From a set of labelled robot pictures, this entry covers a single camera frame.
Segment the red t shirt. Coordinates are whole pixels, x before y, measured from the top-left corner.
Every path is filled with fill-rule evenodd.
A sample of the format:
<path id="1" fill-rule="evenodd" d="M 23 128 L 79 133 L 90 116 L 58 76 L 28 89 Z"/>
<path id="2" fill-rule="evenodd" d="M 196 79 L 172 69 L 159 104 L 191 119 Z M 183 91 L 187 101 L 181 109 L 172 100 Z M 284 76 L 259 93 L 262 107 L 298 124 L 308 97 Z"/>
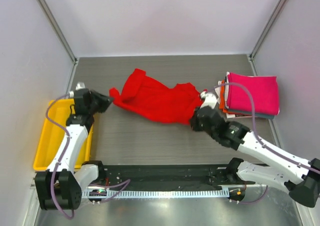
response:
<path id="1" fill-rule="evenodd" d="M 116 106 L 163 124 L 188 125 L 195 109 L 203 103 L 190 82 L 170 88 L 138 68 L 127 78 L 121 92 L 113 87 L 109 95 Z"/>

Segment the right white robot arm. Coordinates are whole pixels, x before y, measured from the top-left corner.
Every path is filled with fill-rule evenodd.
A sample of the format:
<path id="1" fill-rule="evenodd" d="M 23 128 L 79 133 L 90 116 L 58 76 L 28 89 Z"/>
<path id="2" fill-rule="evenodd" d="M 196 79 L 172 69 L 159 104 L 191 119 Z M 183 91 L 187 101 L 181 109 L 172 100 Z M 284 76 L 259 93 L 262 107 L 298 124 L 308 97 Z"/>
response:
<path id="1" fill-rule="evenodd" d="M 288 153 L 259 137 L 252 129 L 225 120 L 210 107 L 199 107 L 191 120 L 191 128 L 207 133 L 219 145 L 250 155 L 265 163 L 259 166 L 243 159 L 232 159 L 225 171 L 231 184 L 239 181 L 265 184 L 285 192 L 297 203 L 314 208 L 320 197 L 320 160 L 308 160 Z"/>

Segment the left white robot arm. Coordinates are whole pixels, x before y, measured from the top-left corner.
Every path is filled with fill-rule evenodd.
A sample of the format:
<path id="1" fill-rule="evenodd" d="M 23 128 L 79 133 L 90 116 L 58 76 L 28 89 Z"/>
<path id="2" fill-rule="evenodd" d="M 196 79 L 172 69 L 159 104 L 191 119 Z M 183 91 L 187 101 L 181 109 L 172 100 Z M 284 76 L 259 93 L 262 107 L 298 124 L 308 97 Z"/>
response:
<path id="1" fill-rule="evenodd" d="M 82 192 L 93 183 L 100 186 L 106 181 L 103 163 L 99 160 L 85 161 L 75 171 L 81 147 L 88 138 L 97 113 L 104 113 L 114 101 L 111 96 L 100 94 L 86 87 L 70 91 L 49 104 L 66 97 L 72 99 L 70 114 L 62 125 L 45 113 L 48 121 L 64 131 L 63 139 L 44 171 L 36 173 L 34 182 L 40 208 L 43 210 L 74 211 L 79 208 Z"/>

